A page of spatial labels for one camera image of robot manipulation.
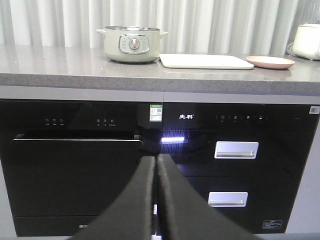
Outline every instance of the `pot handle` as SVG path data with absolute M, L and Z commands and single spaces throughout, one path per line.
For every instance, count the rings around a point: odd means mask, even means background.
M 161 31 L 160 32 L 160 39 L 162 39 L 164 36 L 167 36 L 168 32 L 167 31 Z
M 106 30 L 105 30 L 105 29 L 96 29 L 95 31 L 96 31 L 98 34 L 102 34 L 102 35 L 106 34 Z

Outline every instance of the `label sticker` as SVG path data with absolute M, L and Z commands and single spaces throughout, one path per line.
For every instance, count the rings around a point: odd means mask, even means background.
M 311 106 L 309 114 L 320 114 L 320 106 Z
M 150 105 L 150 122 L 162 122 L 162 104 Z
M 282 226 L 282 220 L 264 220 L 262 229 L 280 229 Z

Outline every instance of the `energy label sticker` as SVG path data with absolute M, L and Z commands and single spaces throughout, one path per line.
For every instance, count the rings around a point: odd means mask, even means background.
M 150 105 L 150 122 L 161 122 L 162 121 L 162 104 L 151 104 Z

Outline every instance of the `blue light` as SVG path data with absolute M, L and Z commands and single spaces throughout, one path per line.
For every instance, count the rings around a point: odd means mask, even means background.
M 162 144 L 183 144 L 184 142 L 184 136 L 167 136 L 161 138 Z

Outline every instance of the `brand logo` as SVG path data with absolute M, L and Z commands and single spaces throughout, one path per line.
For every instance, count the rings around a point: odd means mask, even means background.
M 187 114 L 187 115 L 181 114 L 179 116 L 179 119 L 193 119 L 194 117 L 195 117 L 194 114 Z

